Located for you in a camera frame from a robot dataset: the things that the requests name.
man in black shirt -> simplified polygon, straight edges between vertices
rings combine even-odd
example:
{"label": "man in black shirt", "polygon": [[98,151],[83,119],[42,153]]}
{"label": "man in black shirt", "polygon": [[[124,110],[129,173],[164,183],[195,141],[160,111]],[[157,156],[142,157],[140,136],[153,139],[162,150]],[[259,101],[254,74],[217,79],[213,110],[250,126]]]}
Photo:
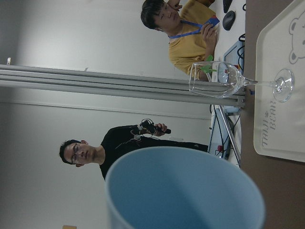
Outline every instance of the man in black shirt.
{"label": "man in black shirt", "polygon": [[139,130],[141,129],[139,125],[114,127],[107,132],[101,145],[98,147],[90,146],[84,140],[69,140],[61,145],[59,154],[64,163],[76,165],[76,167],[81,167],[88,163],[99,164],[105,179],[110,166],[118,158],[136,149],[153,146],[177,146],[207,152],[208,146],[202,144],[140,136],[143,134],[162,136],[167,130],[167,126],[164,124],[159,123],[154,126],[154,133],[145,128]]}

yellow shirt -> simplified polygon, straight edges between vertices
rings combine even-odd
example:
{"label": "yellow shirt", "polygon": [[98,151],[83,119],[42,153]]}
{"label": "yellow shirt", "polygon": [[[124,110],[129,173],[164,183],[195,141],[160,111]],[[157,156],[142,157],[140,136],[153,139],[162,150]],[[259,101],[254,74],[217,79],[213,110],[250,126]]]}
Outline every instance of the yellow shirt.
{"label": "yellow shirt", "polygon": [[[196,0],[189,0],[183,7],[181,18],[186,21],[204,24],[215,12]],[[183,24],[182,34],[197,30],[198,27]],[[190,74],[192,63],[205,59],[205,42],[201,34],[176,38],[169,44],[169,59],[175,67]]]}

table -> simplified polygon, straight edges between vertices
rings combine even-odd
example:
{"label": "table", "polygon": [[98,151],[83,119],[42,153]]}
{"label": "table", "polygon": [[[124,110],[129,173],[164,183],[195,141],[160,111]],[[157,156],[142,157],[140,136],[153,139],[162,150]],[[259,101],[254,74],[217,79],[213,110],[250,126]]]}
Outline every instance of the table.
{"label": "table", "polygon": [[[291,0],[247,0],[244,75],[255,79],[256,40],[260,31]],[[254,96],[246,92],[241,112],[241,169],[261,190],[266,204],[266,229],[305,228],[305,163],[262,156],[253,146]]]}

white wall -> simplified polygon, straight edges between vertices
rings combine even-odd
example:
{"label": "white wall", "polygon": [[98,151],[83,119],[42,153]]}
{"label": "white wall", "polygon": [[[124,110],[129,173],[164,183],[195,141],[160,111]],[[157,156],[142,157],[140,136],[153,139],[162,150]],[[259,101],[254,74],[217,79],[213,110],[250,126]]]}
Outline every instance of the white wall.
{"label": "white wall", "polygon": [[[138,0],[4,0],[1,61],[48,68],[184,78],[167,59],[167,37],[140,21]],[[164,122],[172,136],[207,144],[208,105],[0,87],[1,226],[107,228],[96,165],[58,156],[71,138],[101,143],[109,128]]]}

white tray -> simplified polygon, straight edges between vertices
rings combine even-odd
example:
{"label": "white tray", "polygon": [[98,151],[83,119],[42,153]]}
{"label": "white tray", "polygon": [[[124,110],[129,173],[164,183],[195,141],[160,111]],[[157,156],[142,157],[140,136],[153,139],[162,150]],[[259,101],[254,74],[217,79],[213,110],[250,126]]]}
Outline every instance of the white tray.
{"label": "white tray", "polygon": [[256,44],[256,80],[271,81],[291,69],[295,87],[279,103],[272,89],[256,86],[254,148],[261,155],[305,162],[305,1],[293,1],[260,33]]}

